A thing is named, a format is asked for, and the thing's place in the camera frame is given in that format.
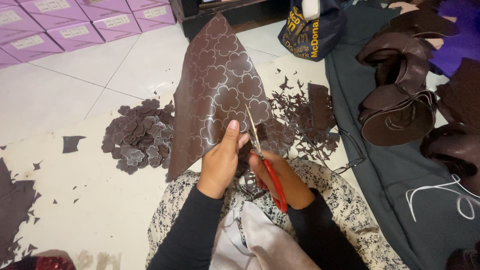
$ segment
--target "mcdonald's logo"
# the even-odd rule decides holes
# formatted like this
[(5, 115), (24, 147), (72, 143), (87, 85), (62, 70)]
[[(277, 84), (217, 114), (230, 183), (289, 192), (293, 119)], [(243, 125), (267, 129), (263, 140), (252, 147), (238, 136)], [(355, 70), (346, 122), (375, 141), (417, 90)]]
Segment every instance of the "mcdonald's logo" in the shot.
[(300, 34), (298, 39), (297, 39), (297, 43), (300, 43), (300, 42), (308, 42), (308, 36), (307, 34)]

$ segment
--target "red scissors handle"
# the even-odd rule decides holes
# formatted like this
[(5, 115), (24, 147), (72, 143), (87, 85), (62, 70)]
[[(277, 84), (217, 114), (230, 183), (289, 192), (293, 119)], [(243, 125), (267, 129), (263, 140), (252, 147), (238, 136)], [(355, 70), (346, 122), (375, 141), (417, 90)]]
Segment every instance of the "red scissors handle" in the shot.
[(276, 199), (272, 196), (272, 199), (275, 202), (276, 207), (280, 209), (282, 213), (285, 213), (287, 211), (287, 199), (285, 198), (282, 184), (280, 183), (275, 171), (273, 170), (272, 165), (270, 165), (270, 162), (268, 162), (268, 160), (263, 160), (263, 163), (268, 171), (268, 174), (270, 175), (270, 178), (272, 178), (273, 184), (275, 185), (276, 193), (279, 197), (279, 199)]

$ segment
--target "grout line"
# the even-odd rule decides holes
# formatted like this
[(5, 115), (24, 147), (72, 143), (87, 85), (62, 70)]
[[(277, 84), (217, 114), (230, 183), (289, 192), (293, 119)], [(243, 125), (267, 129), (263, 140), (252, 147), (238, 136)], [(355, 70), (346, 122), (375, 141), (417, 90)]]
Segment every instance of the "grout line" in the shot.
[(98, 97), (95, 99), (95, 102), (93, 103), (92, 107), (90, 107), (90, 109), (88, 110), (87, 112), (87, 115), (84, 117), (84, 120), (87, 118), (88, 114), (90, 113), (90, 111), (92, 110), (93, 106), (95, 106), (95, 103), (98, 101), (98, 99), (100, 98), (100, 96), (102, 95), (103, 91), (105, 91), (105, 88), (103, 88), (102, 92), (100, 92), (100, 95), (98, 95)]
[(113, 90), (113, 89), (110, 89), (110, 88), (107, 88), (107, 87), (105, 87), (105, 88), (108, 89), (108, 90), (115, 91), (115, 92), (120, 93), (120, 94), (124, 94), (124, 95), (130, 96), (130, 97), (132, 97), (132, 98), (138, 98), (138, 99), (140, 99), (140, 100), (145, 100), (144, 98), (139, 98), (139, 97), (136, 97), (136, 96), (132, 96), (132, 95), (129, 95), (129, 94), (125, 94), (125, 93), (123, 93), (123, 92), (120, 92), (120, 91), (117, 91), (117, 90)]
[(105, 87), (105, 86), (101, 86), (101, 85), (98, 85), (98, 84), (94, 84), (94, 83), (89, 82), (89, 81), (85, 81), (85, 80), (79, 79), (79, 78), (77, 78), (77, 77), (73, 77), (73, 76), (68, 75), (68, 74), (63, 74), (63, 73), (61, 73), (61, 72), (51, 70), (51, 69), (46, 68), (46, 67), (42, 67), (42, 66), (39, 66), (39, 65), (32, 64), (32, 63), (30, 63), (30, 62), (27, 62), (27, 64), (34, 65), (34, 66), (36, 66), (36, 67), (43, 68), (43, 69), (46, 69), (46, 70), (50, 70), (50, 71), (56, 72), (56, 73), (58, 73), (58, 74), (62, 74), (62, 75), (68, 76), (68, 77), (70, 77), (70, 78), (74, 78), (74, 79), (77, 79), (77, 80), (84, 81), (84, 82), (89, 83), (89, 84), (93, 84), (93, 85), (100, 86), (100, 87)]
[(142, 34), (139, 34), (137, 39), (135, 40), (135, 42), (133, 43), (132, 47), (130, 48), (130, 50), (128, 50), (127, 54), (125, 55), (125, 57), (123, 58), (123, 60), (121, 61), (120, 65), (117, 67), (117, 69), (115, 70), (115, 72), (113, 73), (112, 77), (108, 80), (108, 83), (105, 85), (105, 88), (107, 88), (108, 84), (110, 83), (110, 81), (113, 79), (113, 76), (115, 76), (115, 73), (117, 73), (118, 69), (120, 68), (120, 66), (123, 64), (123, 61), (125, 61), (125, 59), (127, 58), (128, 54), (130, 53), (130, 51), (133, 49), (133, 47), (135, 46), (135, 44), (137, 44), (137, 41), (138, 39), (140, 38)]
[(277, 57), (281, 57), (281, 56), (278, 56), (278, 55), (275, 55), (275, 54), (271, 54), (271, 53), (268, 53), (266, 51), (262, 51), (262, 50), (259, 50), (259, 49), (254, 49), (254, 48), (250, 48), (250, 47), (247, 47), (247, 46), (243, 46), (244, 48), (249, 48), (249, 49), (252, 49), (252, 50), (256, 50), (256, 51), (261, 51), (263, 53), (266, 53), (266, 54), (270, 54), (270, 55), (273, 55), (273, 56), (277, 56)]

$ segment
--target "person's right hand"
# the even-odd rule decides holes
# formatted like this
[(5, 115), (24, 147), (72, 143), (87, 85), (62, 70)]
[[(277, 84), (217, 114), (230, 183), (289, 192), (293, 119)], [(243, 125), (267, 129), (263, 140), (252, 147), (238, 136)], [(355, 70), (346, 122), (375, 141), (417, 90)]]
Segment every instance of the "person's right hand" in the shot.
[[(293, 209), (303, 209), (309, 206), (315, 195), (307, 185), (293, 171), (288, 162), (281, 156), (272, 152), (262, 151), (266, 160), (270, 162), (283, 187), (285, 199)], [(278, 198), (275, 185), (268, 174), (262, 160), (257, 155), (251, 155), (249, 159), (250, 168), (255, 174), (256, 185), (262, 189), (269, 189), (273, 197)]]

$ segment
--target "scissor blade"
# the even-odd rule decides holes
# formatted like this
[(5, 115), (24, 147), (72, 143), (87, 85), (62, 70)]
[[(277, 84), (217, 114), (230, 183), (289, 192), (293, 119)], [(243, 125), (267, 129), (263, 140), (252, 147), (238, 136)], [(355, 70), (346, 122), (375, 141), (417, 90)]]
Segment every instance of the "scissor blade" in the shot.
[(252, 114), (250, 113), (250, 110), (248, 109), (248, 107), (247, 107), (247, 112), (248, 112), (248, 117), (250, 118), (250, 123), (252, 124), (251, 132), (253, 133), (253, 138), (250, 138), (250, 139), (255, 142), (253, 146), (257, 148), (258, 154), (260, 154), (262, 152), (262, 150), (260, 149), (260, 140), (258, 139), (257, 129), (255, 128), (255, 123), (253, 122)]
[(253, 133), (255, 133), (255, 137), (257, 137), (257, 129), (255, 128), (255, 123), (253, 122), (252, 114), (250, 113), (250, 110), (247, 107), (247, 112), (248, 112), (248, 117), (250, 118), (250, 124), (252, 125)]

